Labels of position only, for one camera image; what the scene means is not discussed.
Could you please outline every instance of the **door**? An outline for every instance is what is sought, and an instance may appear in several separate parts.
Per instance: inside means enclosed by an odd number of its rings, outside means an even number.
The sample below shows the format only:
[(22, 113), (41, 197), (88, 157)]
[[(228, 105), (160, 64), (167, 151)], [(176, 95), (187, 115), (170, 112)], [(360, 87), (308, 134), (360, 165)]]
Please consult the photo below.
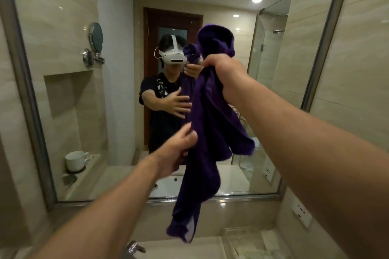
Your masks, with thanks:
[[(144, 8), (144, 76), (158, 75), (162, 69), (154, 56), (160, 38), (165, 34), (184, 37), (188, 43), (196, 43), (197, 32), (203, 24), (202, 15), (178, 11)], [(145, 106), (144, 144), (149, 142), (150, 109)]]

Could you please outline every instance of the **white vr headset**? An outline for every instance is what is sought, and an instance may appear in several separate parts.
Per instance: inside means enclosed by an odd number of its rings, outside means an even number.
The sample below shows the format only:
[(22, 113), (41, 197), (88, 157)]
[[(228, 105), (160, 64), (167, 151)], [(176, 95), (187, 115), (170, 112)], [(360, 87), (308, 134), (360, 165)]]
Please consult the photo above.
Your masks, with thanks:
[(184, 55), (184, 52), (182, 50), (178, 49), (177, 39), (175, 35), (172, 35), (172, 39), (173, 39), (173, 49), (168, 50), (166, 52), (158, 50), (158, 53), (161, 55), (159, 58), (161, 58), (163, 62), (167, 65), (186, 64), (187, 63), (186, 56)]

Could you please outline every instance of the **electrical outlet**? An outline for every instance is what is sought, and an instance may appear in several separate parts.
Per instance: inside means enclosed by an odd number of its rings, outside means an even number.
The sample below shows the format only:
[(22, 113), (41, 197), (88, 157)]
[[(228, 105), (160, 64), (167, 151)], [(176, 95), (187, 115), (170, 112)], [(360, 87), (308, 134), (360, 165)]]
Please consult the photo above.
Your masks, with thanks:
[(275, 166), (273, 162), (270, 160), (269, 156), (266, 155), (265, 162), (262, 167), (262, 174), (266, 177), (266, 179), (271, 182), (273, 180), (275, 172)]
[(293, 199), (292, 211), (297, 215), (306, 228), (310, 226), (312, 222), (312, 215), (304, 207), (303, 203), (296, 197)]

